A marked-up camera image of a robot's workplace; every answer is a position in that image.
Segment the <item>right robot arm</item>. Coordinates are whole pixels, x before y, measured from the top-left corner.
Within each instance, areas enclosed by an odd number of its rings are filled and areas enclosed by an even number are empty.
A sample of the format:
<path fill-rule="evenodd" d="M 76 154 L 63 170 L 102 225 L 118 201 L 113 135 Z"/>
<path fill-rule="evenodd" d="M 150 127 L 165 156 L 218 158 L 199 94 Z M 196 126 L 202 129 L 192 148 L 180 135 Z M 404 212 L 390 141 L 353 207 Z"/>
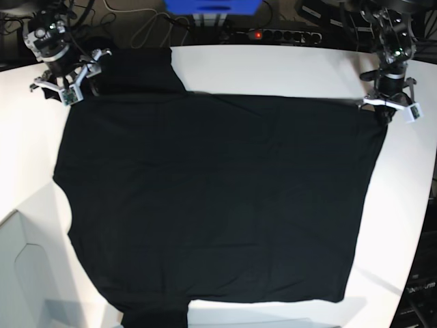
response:
<path fill-rule="evenodd" d="M 29 89 L 41 88 L 47 98 L 55 98 L 65 106 L 84 99 L 82 82 L 99 75 L 100 59 L 112 54 L 110 49 L 87 53 L 79 46 L 70 24 L 71 8 L 41 10 L 23 26 L 25 46 L 47 67 Z"/>

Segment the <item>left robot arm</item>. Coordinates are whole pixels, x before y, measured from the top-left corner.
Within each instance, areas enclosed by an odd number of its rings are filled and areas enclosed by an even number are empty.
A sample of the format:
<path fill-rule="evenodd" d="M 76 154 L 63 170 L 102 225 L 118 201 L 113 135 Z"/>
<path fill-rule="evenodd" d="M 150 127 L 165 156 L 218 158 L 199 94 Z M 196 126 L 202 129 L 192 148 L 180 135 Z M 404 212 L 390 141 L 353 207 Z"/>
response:
<path fill-rule="evenodd" d="M 392 10 L 374 1 L 359 1 L 362 18 L 370 24 L 372 39 L 362 42 L 352 17 L 347 13 L 345 1 L 339 3 L 339 15 L 343 30 L 355 42 L 356 47 L 368 47 L 378 57 L 375 70 L 362 72 L 359 79 L 372 82 L 373 87 L 360 101 L 359 107 L 373 107 L 377 122 L 388 126 L 398 111 L 411 116 L 415 121 L 421 116 L 415 101 L 414 87 L 417 81 L 406 75 L 408 62 L 414 57 L 416 46 L 409 29 L 409 15 Z"/>

